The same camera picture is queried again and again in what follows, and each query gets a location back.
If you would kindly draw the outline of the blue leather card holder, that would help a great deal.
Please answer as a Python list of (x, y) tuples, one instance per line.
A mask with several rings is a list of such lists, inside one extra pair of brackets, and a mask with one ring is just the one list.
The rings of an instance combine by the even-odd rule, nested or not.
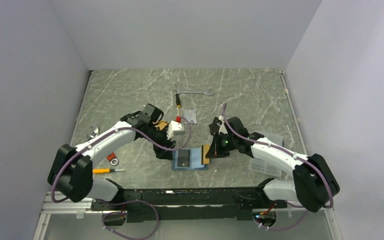
[(201, 147), (197, 148), (182, 148), (182, 149), (189, 149), (190, 150), (190, 165), (189, 167), (177, 167), (177, 151), (174, 151), (172, 153), (173, 155), (173, 160), (172, 160), (172, 170), (174, 171), (192, 171), (192, 170), (197, 170), (197, 171), (203, 171), (208, 169), (208, 164), (201, 164)]

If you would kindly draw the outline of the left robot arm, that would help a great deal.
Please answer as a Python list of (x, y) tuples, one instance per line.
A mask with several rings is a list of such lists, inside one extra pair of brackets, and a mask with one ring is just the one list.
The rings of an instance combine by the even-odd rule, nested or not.
[(129, 113), (114, 126), (91, 140), (76, 146), (64, 144), (56, 153), (47, 181), (55, 203), (84, 198), (98, 199), (111, 210), (119, 209), (124, 201), (124, 188), (111, 179), (94, 179), (94, 163), (139, 138), (153, 144), (157, 159), (172, 160), (176, 141), (168, 137), (168, 128), (157, 128), (164, 113), (148, 103), (142, 111)]

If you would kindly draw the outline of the single black credit card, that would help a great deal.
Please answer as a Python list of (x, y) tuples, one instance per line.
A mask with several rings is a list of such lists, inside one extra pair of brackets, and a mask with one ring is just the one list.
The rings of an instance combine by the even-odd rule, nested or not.
[(189, 168), (190, 167), (190, 150), (179, 149), (177, 151), (177, 168)]

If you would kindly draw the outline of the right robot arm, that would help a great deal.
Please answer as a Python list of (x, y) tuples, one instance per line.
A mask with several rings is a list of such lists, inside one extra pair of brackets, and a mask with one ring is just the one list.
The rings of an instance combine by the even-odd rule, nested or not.
[(320, 154), (297, 153), (274, 143), (262, 133), (250, 133), (238, 117), (225, 120), (218, 116), (208, 127), (213, 139), (207, 158), (226, 158), (231, 151), (238, 151), (291, 176), (290, 180), (269, 177), (255, 187), (249, 200), (262, 208), (279, 201), (297, 202), (315, 213), (321, 208), (331, 207), (333, 197), (340, 192), (336, 178)]

